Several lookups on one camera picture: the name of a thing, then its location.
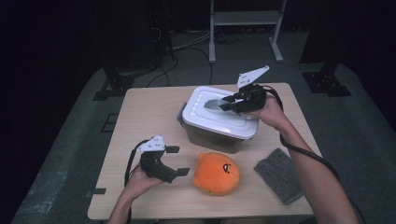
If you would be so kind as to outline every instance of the floor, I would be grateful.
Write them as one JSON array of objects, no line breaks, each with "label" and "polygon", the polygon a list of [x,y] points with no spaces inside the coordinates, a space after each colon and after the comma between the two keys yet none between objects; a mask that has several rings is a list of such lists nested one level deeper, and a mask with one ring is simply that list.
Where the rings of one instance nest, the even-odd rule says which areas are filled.
[{"label": "floor", "polygon": [[[204,34],[173,34],[174,47]],[[239,73],[269,65],[270,71],[258,82],[291,85],[323,157],[336,168],[347,194],[363,212],[367,223],[393,223],[396,133],[357,76],[341,64],[335,75],[351,96],[329,97],[309,90],[302,72],[318,71],[322,64],[299,64],[308,32],[280,33],[278,45],[283,63],[275,60],[268,43],[270,35],[262,32],[219,36],[215,63],[209,63],[206,58],[206,39],[175,52],[177,60],[164,56],[162,69],[136,78],[133,88],[234,84]],[[92,74],[13,223],[106,223],[87,217],[111,139],[111,132],[103,127],[109,115],[119,113],[123,100],[123,97],[93,100],[105,81],[102,69]],[[269,217],[269,223],[299,223],[303,219]],[[153,222],[134,220],[133,223]]]}]

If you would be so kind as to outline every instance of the black cable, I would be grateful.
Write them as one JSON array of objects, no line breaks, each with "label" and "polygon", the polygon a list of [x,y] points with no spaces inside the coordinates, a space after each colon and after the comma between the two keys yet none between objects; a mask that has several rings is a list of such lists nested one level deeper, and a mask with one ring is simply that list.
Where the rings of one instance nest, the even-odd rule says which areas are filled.
[{"label": "black cable", "polygon": [[[138,147],[140,147],[142,144],[147,143],[149,140],[143,140],[141,141],[139,144],[137,144],[136,147],[134,147],[134,149],[131,151],[131,155],[129,156],[129,160],[128,160],[128,164],[126,166],[126,170],[125,170],[125,174],[124,174],[124,187],[126,186],[126,184],[128,184],[129,181],[129,177],[131,176],[131,173],[140,165],[137,165],[132,171],[131,171],[131,166],[132,166],[132,162],[134,161],[134,154],[136,154],[136,150]],[[127,224],[131,224],[132,222],[132,208],[129,208],[129,212],[128,212],[128,219],[126,221]]]},{"label": "black cable", "polygon": [[200,51],[201,53],[204,54],[204,56],[205,56],[206,59],[207,59],[207,62],[209,63],[209,67],[210,67],[209,85],[212,85],[212,79],[213,79],[213,66],[212,66],[212,63],[209,61],[209,57],[206,55],[206,53],[205,53],[203,50],[197,49],[197,48],[183,48],[183,49],[177,49],[175,52],[181,51],[181,50],[186,50],[186,49],[198,50],[198,51]]},{"label": "black cable", "polygon": [[146,88],[148,88],[149,85],[150,85],[153,81],[155,81],[155,79],[157,79],[158,77],[161,77],[161,76],[163,76],[163,75],[166,76],[166,80],[167,80],[168,85],[169,85],[169,83],[170,83],[170,78],[169,78],[169,76],[167,75],[167,73],[170,72],[170,71],[172,71],[172,70],[174,70],[174,69],[177,67],[177,65],[178,65],[178,58],[177,58],[176,56],[175,56],[174,58],[175,58],[175,60],[176,60],[175,65],[174,65],[172,68],[170,68],[169,70],[163,71],[161,74],[159,74],[158,76],[154,77],[154,78],[146,85]]},{"label": "black cable", "polygon": [[163,69],[163,65],[162,64],[161,64],[161,71],[163,71],[163,73],[165,74],[166,86],[170,87],[171,86],[171,78],[168,76],[168,71],[165,71]]},{"label": "black cable", "polygon": [[[269,86],[265,86],[265,87],[270,88],[270,90],[266,90],[266,91],[267,91],[267,92],[270,92],[271,94],[273,94],[273,95],[275,96],[276,101],[279,103],[280,108],[283,110],[282,101],[280,100],[280,97],[279,97],[279,95],[277,94],[276,90],[273,89],[272,87],[269,87]],[[302,149],[302,148],[300,148],[300,147],[296,147],[296,146],[293,146],[293,145],[289,144],[289,143],[283,138],[282,134],[280,135],[280,143],[281,143],[284,147],[286,147],[286,148],[288,148],[288,149],[291,149],[291,150],[293,150],[293,151],[296,151],[296,152],[298,152],[298,153],[301,153],[301,154],[303,154],[303,155],[305,155],[305,156],[308,156],[308,157],[310,157],[310,158],[312,158],[312,159],[314,159],[314,160],[316,160],[316,161],[322,163],[322,164],[323,164],[324,166],[326,166],[326,167],[332,172],[332,174],[337,178],[337,180],[339,181],[340,185],[343,186],[342,183],[341,183],[341,181],[340,181],[340,177],[339,177],[339,175],[337,174],[337,172],[335,171],[334,167],[333,167],[329,162],[327,162],[325,159],[321,158],[320,156],[318,156],[318,155],[315,154],[314,152],[311,152],[311,151],[308,151],[308,150],[306,150],[306,149]],[[359,207],[353,202],[353,200],[352,200],[348,195],[347,195],[347,198],[349,199],[350,203],[355,207],[356,211],[359,213],[359,216],[361,217],[361,221],[362,221],[363,223],[366,223],[366,220],[365,220],[365,218],[364,218],[364,215],[363,215],[363,213],[361,212],[361,210],[359,209]]]}]

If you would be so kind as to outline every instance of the white shelf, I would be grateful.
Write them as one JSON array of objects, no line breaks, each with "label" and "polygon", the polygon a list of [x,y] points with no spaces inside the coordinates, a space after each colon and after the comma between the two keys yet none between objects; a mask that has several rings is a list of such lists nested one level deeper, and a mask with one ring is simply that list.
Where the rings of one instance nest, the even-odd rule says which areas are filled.
[{"label": "white shelf", "polygon": [[215,12],[214,1],[210,1],[210,39],[209,39],[209,61],[216,61],[215,47],[215,26],[222,25],[267,25],[274,24],[274,36],[269,38],[271,48],[275,54],[276,61],[283,62],[282,54],[277,46],[277,37],[279,35],[280,25],[283,19],[283,13],[287,0],[282,0],[279,10],[269,11],[232,11],[232,12]]},{"label": "white shelf", "polygon": [[214,25],[276,24],[279,11],[215,12]]}]

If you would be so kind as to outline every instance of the gray foam pad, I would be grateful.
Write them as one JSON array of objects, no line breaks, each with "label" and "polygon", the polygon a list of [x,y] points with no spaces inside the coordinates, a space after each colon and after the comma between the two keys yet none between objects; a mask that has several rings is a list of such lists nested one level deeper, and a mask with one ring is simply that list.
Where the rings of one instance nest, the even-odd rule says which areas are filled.
[{"label": "gray foam pad", "polygon": [[293,203],[304,194],[290,157],[275,149],[266,159],[257,163],[254,170],[285,205]]}]

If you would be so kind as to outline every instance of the orange stuffed toy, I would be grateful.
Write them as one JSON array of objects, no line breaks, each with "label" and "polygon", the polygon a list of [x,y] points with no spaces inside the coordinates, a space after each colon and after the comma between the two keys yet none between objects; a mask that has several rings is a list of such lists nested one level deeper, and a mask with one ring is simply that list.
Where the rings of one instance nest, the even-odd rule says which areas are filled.
[{"label": "orange stuffed toy", "polygon": [[238,165],[229,157],[217,153],[200,153],[193,183],[213,195],[225,195],[239,186]]}]

